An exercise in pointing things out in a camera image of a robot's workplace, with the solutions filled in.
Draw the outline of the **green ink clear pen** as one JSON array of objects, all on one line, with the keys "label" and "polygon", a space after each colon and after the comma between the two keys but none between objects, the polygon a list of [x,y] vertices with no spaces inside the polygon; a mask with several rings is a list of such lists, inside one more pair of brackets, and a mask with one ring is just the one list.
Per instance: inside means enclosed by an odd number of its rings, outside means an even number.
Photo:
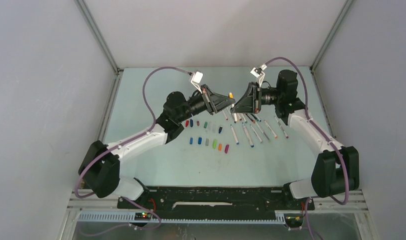
[{"label": "green ink clear pen", "polygon": [[252,118],[254,121],[256,121],[256,122],[259,121],[258,118],[257,118],[255,115],[253,115],[253,114],[249,114],[249,115],[251,116],[251,118]]}]

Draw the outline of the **red ink clear pen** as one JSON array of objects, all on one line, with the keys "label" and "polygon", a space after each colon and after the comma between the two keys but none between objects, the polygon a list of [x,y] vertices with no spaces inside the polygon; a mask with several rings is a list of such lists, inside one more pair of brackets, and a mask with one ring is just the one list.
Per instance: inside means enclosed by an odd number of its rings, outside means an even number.
[{"label": "red ink clear pen", "polygon": [[252,121],[253,124],[256,124],[256,123],[257,123],[256,121],[254,121],[254,120],[251,118],[251,116],[250,116],[249,114],[246,114],[246,116]]}]

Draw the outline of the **purple cap marker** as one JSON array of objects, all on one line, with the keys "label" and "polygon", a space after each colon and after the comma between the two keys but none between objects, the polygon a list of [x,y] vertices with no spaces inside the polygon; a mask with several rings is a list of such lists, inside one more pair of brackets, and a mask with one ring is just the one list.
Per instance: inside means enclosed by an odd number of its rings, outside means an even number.
[{"label": "purple cap marker", "polygon": [[289,135],[288,135],[287,132],[285,131],[285,128],[283,127],[283,124],[281,123],[281,121],[279,120],[278,117],[275,116],[274,118],[275,118],[277,124],[279,125],[279,127],[280,127],[282,133],[284,134],[285,138],[288,139],[288,138],[289,138]]}]

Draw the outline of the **yellow black marker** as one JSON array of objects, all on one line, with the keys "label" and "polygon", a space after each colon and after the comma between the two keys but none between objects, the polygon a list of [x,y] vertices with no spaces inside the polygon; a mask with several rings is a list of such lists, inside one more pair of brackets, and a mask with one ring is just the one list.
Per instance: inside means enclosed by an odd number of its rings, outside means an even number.
[{"label": "yellow black marker", "polygon": [[[229,97],[232,99],[233,98],[233,94],[230,92],[229,94]],[[233,120],[234,120],[234,123],[237,123],[238,121],[239,121],[239,118],[238,118],[238,115],[237,115],[237,113],[234,113],[233,112],[233,107],[235,106],[235,103],[233,103],[232,105],[231,105],[231,108],[230,108],[230,114],[232,115],[232,117],[233,117]]]}]

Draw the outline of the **orange cap marker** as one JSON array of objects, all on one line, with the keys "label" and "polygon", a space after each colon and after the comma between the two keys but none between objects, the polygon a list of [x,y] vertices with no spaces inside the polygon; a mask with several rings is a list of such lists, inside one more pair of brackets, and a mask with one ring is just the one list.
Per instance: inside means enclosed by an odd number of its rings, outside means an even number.
[{"label": "orange cap marker", "polygon": [[268,129],[270,130],[270,132],[273,134],[274,138],[275,138],[275,139],[278,139],[278,135],[277,135],[276,132],[273,130],[273,128],[270,126],[270,124],[269,124],[266,120],[263,120],[263,121],[264,121],[265,125],[268,127]]}]

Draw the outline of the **light blue marker body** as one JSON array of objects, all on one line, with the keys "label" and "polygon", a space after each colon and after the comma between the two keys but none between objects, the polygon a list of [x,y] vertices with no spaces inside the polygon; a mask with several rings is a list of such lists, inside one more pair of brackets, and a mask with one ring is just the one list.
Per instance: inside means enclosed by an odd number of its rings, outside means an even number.
[{"label": "light blue marker body", "polygon": [[233,125],[230,125],[230,127],[231,127],[231,132],[232,132],[233,138],[234,138],[234,140],[235,140],[235,143],[236,143],[237,145],[239,145],[240,142],[239,142],[239,139],[238,139],[238,137],[237,137],[237,135],[236,135],[236,131],[235,131]]}]

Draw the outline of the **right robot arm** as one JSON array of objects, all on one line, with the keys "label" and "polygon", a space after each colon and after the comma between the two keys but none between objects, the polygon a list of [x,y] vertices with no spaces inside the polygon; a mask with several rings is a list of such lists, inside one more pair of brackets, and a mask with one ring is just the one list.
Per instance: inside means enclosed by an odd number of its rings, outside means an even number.
[{"label": "right robot arm", "polygon": [[305,198],[332,198],[341,205],[349,193],[359,187],[359,153],[353,146],[344,146],[327,134],[313,119],[307,105],[297,97],[297,73],[281,70],[276,87],[262,87],[265,72],[255,67],[245,94],[232,108],[233,113],[257,114],[264,105],[275,107],[275,117],[300,135],[316,156],[311,177],[286,183],[282,204],[294,209]]}]

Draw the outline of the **green cap marker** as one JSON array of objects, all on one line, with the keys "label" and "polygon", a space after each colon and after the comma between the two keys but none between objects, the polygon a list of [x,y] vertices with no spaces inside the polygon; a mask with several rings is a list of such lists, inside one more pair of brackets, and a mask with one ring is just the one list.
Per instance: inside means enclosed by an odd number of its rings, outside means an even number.
[{"label": "green cap marker", "polygon": [[255,122],[256,126],[259,128],[259,130],[261,131],[261,133],[266,137],[266,139],[268,140],[268,142],[271,142],[271,139],[268,137],[268,135],[266,134],[266,132],[263,130],[263,128],[259,125],[259,123],[256,121]]}]

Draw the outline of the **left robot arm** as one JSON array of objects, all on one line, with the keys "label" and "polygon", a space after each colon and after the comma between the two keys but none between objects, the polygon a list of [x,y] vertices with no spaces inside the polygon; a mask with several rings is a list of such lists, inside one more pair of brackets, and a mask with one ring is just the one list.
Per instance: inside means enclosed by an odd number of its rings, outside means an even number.
[{"label": "left robot arm", "polygon": [[159,117],[141,132],[123,140],[104,144],[93,142],[79,167],[81,181],[90,187],[98,198],[111,194],[128,198],[136,208],[148,204],[146,186],[137,178],[121,176],[121,167],[140,154],[165,145],[184,130],[182,123],[202,112],[214,115],[235,103],[235,99],[213,92],[207,85],[185,98],[179,91],[171,92]]}]

